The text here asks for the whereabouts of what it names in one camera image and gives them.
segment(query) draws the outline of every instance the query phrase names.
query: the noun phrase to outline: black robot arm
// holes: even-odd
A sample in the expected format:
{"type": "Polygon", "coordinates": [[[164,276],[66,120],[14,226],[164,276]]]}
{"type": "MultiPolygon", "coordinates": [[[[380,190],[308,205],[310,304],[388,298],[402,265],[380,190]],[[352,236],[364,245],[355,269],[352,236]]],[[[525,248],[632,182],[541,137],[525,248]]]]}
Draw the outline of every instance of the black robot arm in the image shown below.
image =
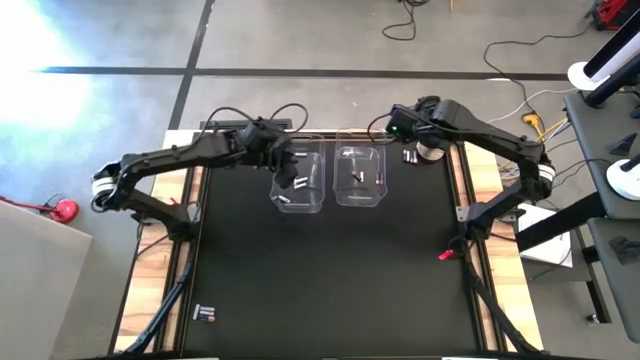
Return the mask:
{"type": "Polygon", "coordinates": [[[155,218],[162,222],[169,238],[191,236],[186,207],[166,204],[135,189],[146,177],[193,166],[229,168],[236,165],[266,167],[276,173],[275,181],[288,187],[298,172],[291,138],[270,121],[250,121],[241,131],[201,133],[190,145],[142,154],[127,154],[109,163],[93,176],[92,208],[133,210],[134,219],[155,218]]]}
{"type": "Polygon", "coordinates": [[[475,203],[462,217],[467,238],[487,239],[493,220],[524,201],[551,195],[555,169],[544,145],[516,137],[475,118],[466,107],[436,96],[409,108],[395,105],[387,132],[403,142],[418,143],[418,153],[433,160],[432,152],[446,151],[453,142],[467,141],[516,163],[520,178],[487,203],[475,203]]]}

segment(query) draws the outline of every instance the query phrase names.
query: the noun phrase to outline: concrete floor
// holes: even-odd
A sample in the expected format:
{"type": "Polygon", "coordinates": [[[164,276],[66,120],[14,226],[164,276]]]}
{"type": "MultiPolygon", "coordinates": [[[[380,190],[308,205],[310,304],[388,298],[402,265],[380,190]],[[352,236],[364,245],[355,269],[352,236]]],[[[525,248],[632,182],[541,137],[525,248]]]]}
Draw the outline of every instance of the concrete floor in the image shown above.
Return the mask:
{"type": "MultiPolygon", "coordinates": [[[[532,41],[545,33],[574,34],[590,0],[432,0],[416,9],[418,36],[394,42],[380,34],[405,20],[392,0],[217,0],[206,29],[200,68],[297,68],[490,72],[482,61],[493,41],[532,41]]],[[[158,148],[169,126],[182,76],[31,73],[46,66],[175,67],[187,65],[205,0],[40,0],[0,4],[0,194],[42,202],[62,192],[83,205],[73,223],[96,241],[65,323],[55,358],[107,351],[135,248],[126,213],[88,209],[89,177],[126,152],[158,148]]],[[[610,36],[593,30],[536,47],[502,46],[490,59],[504,71],[563,73],[586,60],[610,36]]],[[[564,90],[566,82],[525,82],[529,94],[564,90]]],[[[285,102],[307,105],[308,127],[364,126],[393,103],[436,94],[455,99],[481,119],[513,110],[520,89],[487,80],[233,78],[196,76],[179,128],[195,128],[220,105],[268,115],[285,102]]],[[[547,125],[563,118],[562,96],[532,101],[547,125]]],[[[287,115],[299,121],[295,112],[287,115]]],[[[533,136],[517,117],[496,123],[533,136]]],[[[574,137],[567,130],[551,144],[574,137]]],[[[551,155],[558,169],[582,159],[576,144],[551,155]]],[[[140,184],[148,190],[151,182],[140,184]]],[[[569,180],[551,200],[567,206],[593,191],[588,172],[569,180]]],[[[601,269],[599,279],[604,282],[601,269]]],[[[545,348],[557,355],[640,358],[624,334],[605,286],[614,323],[589,327],[584,284],[531,284],[545,348]]]]}

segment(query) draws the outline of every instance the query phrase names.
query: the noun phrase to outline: clear plastic container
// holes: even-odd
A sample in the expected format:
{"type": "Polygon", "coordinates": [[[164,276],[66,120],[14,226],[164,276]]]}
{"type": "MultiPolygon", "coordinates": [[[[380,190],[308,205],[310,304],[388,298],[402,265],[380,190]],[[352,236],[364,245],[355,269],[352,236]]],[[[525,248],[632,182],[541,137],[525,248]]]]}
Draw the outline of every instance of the clear plastic container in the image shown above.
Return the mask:
{"type": "Polygon", "coordinates": [[[363,130],[336,133],[333,191],[342,206],[374,207],[387,195],[387,134],[371,130],[372,142],[363,130]]]}
{"type": "Polygon", "coordinates": [[[316,213],[322,209],[324,201],[325,140],[324,137],[317,134],[297,133],[291,134],[291,138],[298,159],[296,164],[298,177],[296,179],[306,177],[307,180],[304,182],[307,185],[295,189],[292,184],[288,188],[282,189],[273,181],[269,197],[284,213],[316,213]]]}

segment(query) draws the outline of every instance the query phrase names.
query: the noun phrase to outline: black floor stripe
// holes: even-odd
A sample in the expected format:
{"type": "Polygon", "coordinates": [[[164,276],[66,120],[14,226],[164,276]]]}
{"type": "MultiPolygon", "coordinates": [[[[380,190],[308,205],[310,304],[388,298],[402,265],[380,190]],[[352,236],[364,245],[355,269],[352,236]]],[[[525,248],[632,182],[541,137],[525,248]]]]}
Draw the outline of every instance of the black floor stripe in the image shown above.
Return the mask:
{"type": "MultiPolygon", "coordinates": [[[[382,79],[434,79],[434,80],[487,80],[500,78],[495,72],[460,71],[396,71],[396,70],[321,70],[321,69],[196,69],[194,75],[228,77],[279,78],[382,78],[382,79]]],[[[566,81],[566,74],[506,73],[522,81],[566,81]]]]}
{"type": "Polygon", "coordinates": [[[184,75],[187,73],[187,69],[172,67],[51,66],[36,70],[36,72],[86,75],[184,75]]]}
{"type": "Polygon", "coordinates": [[[198,30],[196,36],[193,39],[193,46],[191,47],[191,53],[189,54],[189,60],[187,61],[187,69],[180,89],[178,90],[178,96],[176,97],[176,103],[173,106],[171,112],[171,120],[169,120],[169,130],[177,130],[180,127],[180,120],[182,120],[182,113],[184,112],[184,106],[187,103],[187,96],[189,96],[189,89],[191,88],[191,80],[193,80],[193,74],[196,66],[198,65],[198,58],[200,57],[200,51],[202,50],[202,43],[204,42],[204,36],[207,32],[207,24],[209,22],[209,16],[211,15],[211,9],[215,0],[207,0],[200,16],[200,22],[198,23],[198,30]]]}

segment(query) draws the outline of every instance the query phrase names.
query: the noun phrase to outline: wooden board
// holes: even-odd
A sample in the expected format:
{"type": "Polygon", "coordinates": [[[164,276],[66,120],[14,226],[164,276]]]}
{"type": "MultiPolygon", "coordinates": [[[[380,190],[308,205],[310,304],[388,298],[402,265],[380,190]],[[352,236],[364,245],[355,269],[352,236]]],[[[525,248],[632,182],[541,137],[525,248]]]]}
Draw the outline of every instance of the wooden board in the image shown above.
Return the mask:
{"type": "MultiPolygon", "coordinates": [[[[193,139],[192,130],[167,131],[164,148],[171,145],[186,145],[193,139]]],[[[466,194],[459,154],[452,150],[452,160],[456,176],[456,184],[462,205],[468,205],[469,197],[466,194]]],[[[471,171],[471,178],[477,201],[488,201],[502,191],[502,183],[497,169],[495,156],[477,146],[466,144],[466,155],[471,171]]],[[[152,195],[160,200],[171,203],[171,199],[177,201],[182,196],[186,170],[174,171],[156,177],[152,195]]],[[[192,185],[191,201],[197,198],[200,189],[200,176],[196,174],[192,185]]],[[[492,232],[508,238],[513,238],[512,229],[502,223],[496,222],[492,232]]],[[[143,230],[143,242],[140,248],[152,242],[166,232],[162,226],[145,227],[143,230]]],[[[533,304],[529,296],[529,288],[520,261],[518,247],[513,241],[491,237],[486,241],[489,264],[493,276],[496,297],[498,303],[511,319],[515,327],[523,336],[538,349],[542,349],[542,340],[533,310],[533,304]]],[[[159,308],[168,270],[171,243],[167,240],[149,250],[134,265],[133,277],[129,287],[122,320],[116,341],[116,351],[126,349],[140,331],[148,324],[149,320],[159,308]]],[[[477,248],[473,249],[474,264],[478,273],[481,269],[478,262],[477,248]]],[[[488,309],[482,301],[481,314],[483,328],[487,338],[489,349],[496,349],[496,339],[493,331],[493,322],[488,309]]],[[[173,335],[175,334],[177,306],[174,307],[169,317],[164,349],[171,349],[173,335]]],[[[509,350],[515,351],[513,345],[508,343],[509,350]]]]}

